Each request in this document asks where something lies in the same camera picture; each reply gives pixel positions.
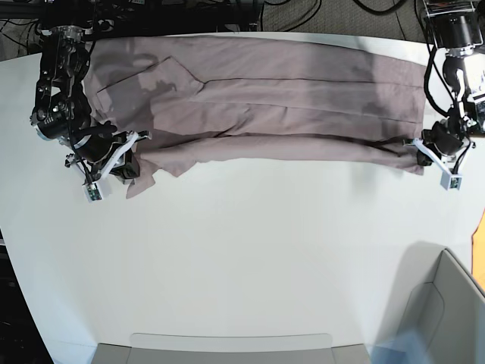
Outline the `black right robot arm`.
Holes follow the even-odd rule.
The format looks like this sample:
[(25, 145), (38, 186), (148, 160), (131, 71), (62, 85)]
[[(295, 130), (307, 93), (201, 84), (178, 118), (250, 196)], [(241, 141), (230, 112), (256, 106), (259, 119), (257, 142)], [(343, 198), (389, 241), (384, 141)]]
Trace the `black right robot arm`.
[(120, 132), (111, 122), (92, 118), (83, 88), (92, 54), (85, 32), (74, 25), (47, 30), (30, 123), (44, 140), (56, 140), (70, 149), (64, 164), (78, 168), (87, 187), (109, 174), (133, 180), (140, 175), (140, 166), (132, 147), (148, 135)]

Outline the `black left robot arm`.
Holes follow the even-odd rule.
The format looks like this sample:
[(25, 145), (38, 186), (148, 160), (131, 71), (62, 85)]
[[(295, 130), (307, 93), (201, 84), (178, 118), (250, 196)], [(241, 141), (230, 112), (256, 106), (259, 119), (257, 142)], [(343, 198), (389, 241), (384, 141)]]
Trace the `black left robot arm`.
[[(471, 138), (484, 136), (484, 2), (414, 1), (413, 5), (429, 51), (425, 95), (443, 116), (422, 138), (439, 157), (457, 158), (456, 172), (471, 147)], [(429, 90), (439, 50), (445, 56), (437, 75), (451, 98), (447, 109), (438, 106)]]

